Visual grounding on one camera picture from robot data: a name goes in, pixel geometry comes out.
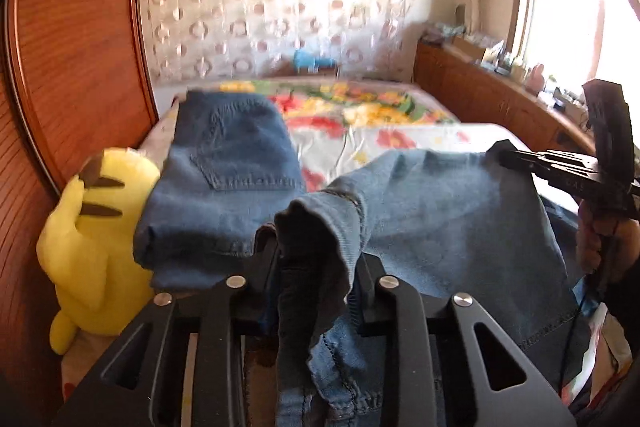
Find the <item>box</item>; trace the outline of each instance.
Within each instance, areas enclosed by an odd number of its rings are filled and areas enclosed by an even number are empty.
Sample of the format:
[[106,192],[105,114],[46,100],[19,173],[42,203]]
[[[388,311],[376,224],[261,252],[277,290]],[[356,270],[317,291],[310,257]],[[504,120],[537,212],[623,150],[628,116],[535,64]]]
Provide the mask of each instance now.
[[504,41],[495,41],[489,37],[474,35],[464,37],[456,35],[451,43],[453,47],[468,55],[471,60],[480,60],[480,62],[493,62],[500,54],[503,44]]

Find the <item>bed sheet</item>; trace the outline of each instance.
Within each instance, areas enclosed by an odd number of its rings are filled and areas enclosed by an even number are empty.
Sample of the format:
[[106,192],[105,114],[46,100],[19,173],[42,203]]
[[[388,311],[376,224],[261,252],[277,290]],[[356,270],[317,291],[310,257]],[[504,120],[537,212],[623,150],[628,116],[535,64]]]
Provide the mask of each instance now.
[[[409,84],[375,80],[331,82],[317,76],[212,82],[203,90],[256,92],[280,110],[289,130],[324,130],[342,136],[350,128],[380,125],[440,125],[459,120],[430,94]],[[174,139],[180,93],[150,131],[140,150],[159,168]]]
[[[347,128],[336,136],[322,128],[289,129],[298,151],[308,190],[320,190],[332,180],[358,169],[389,149],[431,149],[438,152],[484,152],[500,140],[509,140],[520,150],[529,150],[504,127],[492,123],[450,125],[387,125]],[[578,205],[569,194],[536,176],[538,193],[568,211]]]

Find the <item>blue object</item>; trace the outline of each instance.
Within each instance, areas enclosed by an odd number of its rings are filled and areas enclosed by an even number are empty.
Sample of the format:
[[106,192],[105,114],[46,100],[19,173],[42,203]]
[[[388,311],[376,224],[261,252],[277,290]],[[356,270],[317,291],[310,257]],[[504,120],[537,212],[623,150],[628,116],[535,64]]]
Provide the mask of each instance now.
[[[498,164],[504,147],[388,152],[276,214],[279,427],[311,423],[323,403],[327,425],[379,425],[385,339],[357,335],[344,303],[361,252],[422,293],[471,293],[557,384],[577,302],[530,174]],[[589,336],[580,318],[568,376]]]
[[336,62],[332,58],[315,57],[302,50],[296,50],[293,54],[293,65],[297,70],[308,68],[309,70],[317,71],[318,68],[333,68]]
[[203,289],[237,272],[255,230],[305,184],[287,127],[258,94],[190,91],[134,236],[152,285]]

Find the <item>dark fabric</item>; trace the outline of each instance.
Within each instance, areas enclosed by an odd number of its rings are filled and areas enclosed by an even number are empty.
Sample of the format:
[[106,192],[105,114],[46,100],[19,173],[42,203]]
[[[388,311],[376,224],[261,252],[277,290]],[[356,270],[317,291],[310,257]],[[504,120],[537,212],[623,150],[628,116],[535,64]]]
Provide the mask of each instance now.
[[[471,293],[556,385],[577,302],[530,174],[482,154],[389,152],[276,215],[282,245],[278,425],[304,425],[320,396],[335,427],[382,405],[385,339],[357,335],[344,297],[365,251],[427,295]],[[567,374],[590,332],[578,319]]]
[[626,341],[634,358],[640,351],[640,259],[627,271],[622,281],[610,284],[604,302],[625,330]]
[[255,230],[305,192],[276,107],[257,94],[190,91],[134,236],[157,288],[210,287],[251,255]]
[[562,252],[567,279],[569,284],[574,286],[584,276],[584,272],[575,256],[575,234],[578,232],[578,215],[544,196],[540,196],[540,200],[545,207],[558,247]]

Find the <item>bottle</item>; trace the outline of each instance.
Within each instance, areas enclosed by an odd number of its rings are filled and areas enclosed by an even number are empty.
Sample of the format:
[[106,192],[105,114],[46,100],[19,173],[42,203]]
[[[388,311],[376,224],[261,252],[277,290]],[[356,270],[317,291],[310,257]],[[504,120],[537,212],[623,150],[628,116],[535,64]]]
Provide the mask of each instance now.
[[527,79],[527,68],[522,63],[522,58],[516,57],[511,63],[511,79],[516,84],[524,84]]
[[542,76],[542,72],[544,70],[545,65],[538,64],[537,66],[534,66],[529,73],[525,89],[529,91],[533,96],[538,96],[538,93],[545,88],[545,77]]

